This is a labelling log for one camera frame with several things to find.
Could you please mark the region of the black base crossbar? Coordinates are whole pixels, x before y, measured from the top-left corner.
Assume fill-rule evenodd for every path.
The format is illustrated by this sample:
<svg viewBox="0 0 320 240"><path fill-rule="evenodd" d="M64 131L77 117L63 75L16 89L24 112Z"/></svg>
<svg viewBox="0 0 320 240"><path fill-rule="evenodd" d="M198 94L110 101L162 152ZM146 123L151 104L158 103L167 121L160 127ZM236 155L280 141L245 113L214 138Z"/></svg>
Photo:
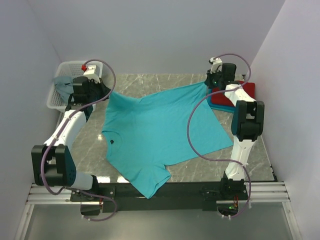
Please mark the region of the black base crossbar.
<svg viewBox="0 0 320 240"><path fill-rule="evenodd" d="M249 191L241 181L211 182L168 182L160 187L151 198L143 196L130 183L99 183L92 197L73 191L70 201L81 203L97 202L103 213L111 213L117 204L118 211L155 211L155 210L202 210L215 212L219 201L246 201Z"/></svg>

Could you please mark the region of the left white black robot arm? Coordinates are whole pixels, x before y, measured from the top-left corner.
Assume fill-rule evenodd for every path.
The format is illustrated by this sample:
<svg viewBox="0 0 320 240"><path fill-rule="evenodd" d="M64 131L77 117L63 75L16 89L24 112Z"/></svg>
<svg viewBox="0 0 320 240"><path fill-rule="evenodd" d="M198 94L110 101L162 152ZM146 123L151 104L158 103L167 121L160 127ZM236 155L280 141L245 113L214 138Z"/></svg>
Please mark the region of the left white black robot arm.
<svg viewBox="0 0 320 240"><path fill-rule="evenodd" d="M34 182L44 186L52 195L58 195L52 187L81 190L88 201L100 195L96 176L77 171L71 147L83 125L90 118L93 105L108 99L110 88L101 79L95 81L79 76L72 81L64 117L51 137L31 150Z"/></svg>

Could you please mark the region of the light blue t-shirt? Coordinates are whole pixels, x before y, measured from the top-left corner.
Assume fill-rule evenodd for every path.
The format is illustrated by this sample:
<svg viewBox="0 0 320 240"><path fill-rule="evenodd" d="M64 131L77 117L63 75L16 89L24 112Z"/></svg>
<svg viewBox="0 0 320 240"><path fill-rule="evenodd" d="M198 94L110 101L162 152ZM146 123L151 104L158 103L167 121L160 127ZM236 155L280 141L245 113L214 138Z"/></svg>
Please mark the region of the light blue t-shirt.
<svg viewBox="0 0 320 240"><path fill-rule="evenodd" d="M102 127L106 158L146 198L171 177L166 166L232 146L206 92L198 82L141 98L110 95Z"/></svg>

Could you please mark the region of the white plastic laundry basket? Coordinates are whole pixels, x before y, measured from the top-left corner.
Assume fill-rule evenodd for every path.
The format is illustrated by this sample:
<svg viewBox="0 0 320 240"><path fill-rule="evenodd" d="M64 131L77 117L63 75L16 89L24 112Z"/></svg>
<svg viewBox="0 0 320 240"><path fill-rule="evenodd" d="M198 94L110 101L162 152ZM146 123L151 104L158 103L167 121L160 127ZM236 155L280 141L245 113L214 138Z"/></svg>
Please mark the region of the white plastic laundry basket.
<svg viewBox="0 0 320 240"><path fill-rule="evenodd" d="M65 61L59 64L54 77L61 77L67 76L71 77L72 79L76 77L80 77L83 75L83 71L81 69L82 65L85 63L85 60L73 60L73 61ZM87 64L89 65L96 65L98 72L97 75L99 78L102 77L103 73L103 64L98 61L92 61ZM46 105L49 109L57 110L61 113L65 112L66 104L61 98L60 94L56 91L55 84L52 81L52 85L50 87Z"/></svg>

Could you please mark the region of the aluminium rail frame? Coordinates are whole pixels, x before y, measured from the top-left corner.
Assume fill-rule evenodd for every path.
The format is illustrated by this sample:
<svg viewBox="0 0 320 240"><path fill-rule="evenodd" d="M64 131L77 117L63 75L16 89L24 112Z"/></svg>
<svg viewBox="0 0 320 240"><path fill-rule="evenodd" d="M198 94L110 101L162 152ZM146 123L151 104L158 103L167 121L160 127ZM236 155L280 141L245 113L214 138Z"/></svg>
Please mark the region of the aluminium rail frame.
<svg viewBox="0 0 320 240"><path fill-rule="evenodd" d="M78 169L95 174L102 183L126 183L105 160L107 145L100 134L105 110L97 110L73 144ZM30 188L16 240L302 240L284 182L276 182L263 139L249 156L251 208L233 220L200 210L127 211L104 222L80 217L80 202L70 202L71 191L51 195L42 186ZM194 158L167 167L173 182L213 181L222 177L226 163Z"/></svg>

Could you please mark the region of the folded teal t-shirt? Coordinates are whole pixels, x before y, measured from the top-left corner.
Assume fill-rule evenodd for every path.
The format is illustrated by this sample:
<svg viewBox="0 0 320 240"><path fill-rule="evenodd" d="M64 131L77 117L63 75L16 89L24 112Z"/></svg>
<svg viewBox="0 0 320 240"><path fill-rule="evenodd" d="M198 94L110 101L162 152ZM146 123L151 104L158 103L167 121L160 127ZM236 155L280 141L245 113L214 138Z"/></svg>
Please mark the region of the folded teal t-shirt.
<svg viewBox="0 0 320 240"><path fill-rule="evenodd" d="M213 110L219 110L227 113L234 113L235 106L225 96L224 92L216 93L207 98L207 103Z"/></svg>

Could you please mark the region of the folded red t-shirt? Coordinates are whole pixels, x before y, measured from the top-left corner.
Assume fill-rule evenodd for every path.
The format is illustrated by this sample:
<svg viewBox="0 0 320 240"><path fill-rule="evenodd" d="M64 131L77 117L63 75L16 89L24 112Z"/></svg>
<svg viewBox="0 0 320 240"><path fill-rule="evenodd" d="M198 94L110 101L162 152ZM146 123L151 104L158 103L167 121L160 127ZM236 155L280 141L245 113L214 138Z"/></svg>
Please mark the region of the folded red t-shirt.
<svg viewBox="0 0 320 240"><path fill-rule="evenodd" d="M208 98L208 103L212 106L234 108L237 101L255 101L255 84L246 83L237 90L227 92L220 92L219 88L215 87L209 93L215 93Z"/></svg>

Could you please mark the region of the grey-blue crumpled t-shirt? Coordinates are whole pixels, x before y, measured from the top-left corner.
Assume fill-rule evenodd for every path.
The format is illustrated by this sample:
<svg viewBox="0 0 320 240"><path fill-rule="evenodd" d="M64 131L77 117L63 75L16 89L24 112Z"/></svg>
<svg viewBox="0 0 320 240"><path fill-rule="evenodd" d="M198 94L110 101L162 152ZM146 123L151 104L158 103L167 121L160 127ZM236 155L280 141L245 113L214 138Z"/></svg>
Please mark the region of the grey-blue crumpled t-shirt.
<svg viewBox="0 0 320 240"><path fill-rule="evenodd" d="M57 76L53 79L53 84L63 102L68 103L69 97L74 93L73 79L65 75Z"/></svg>

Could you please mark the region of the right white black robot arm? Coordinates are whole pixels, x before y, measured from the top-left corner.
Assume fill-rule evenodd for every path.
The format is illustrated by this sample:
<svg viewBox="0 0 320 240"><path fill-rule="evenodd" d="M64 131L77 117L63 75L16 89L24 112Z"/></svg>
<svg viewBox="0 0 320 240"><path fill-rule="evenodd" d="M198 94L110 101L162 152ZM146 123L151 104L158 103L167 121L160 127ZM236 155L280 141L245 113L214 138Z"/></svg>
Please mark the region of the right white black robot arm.
<svg viewBox="0 0 320 240"><path fill-rule="evenodd" d="M220 58L211 58L209 63L211 69L207 71L205 80L208 93L211 94L209 102L224 96L234 106L231 161L219 187L221 197L230 200L246 192L243 167L248 162L254 143L263 132L265 105L245 91L244 82L235 80L237 66L234 63L223 63Z"/></svg>

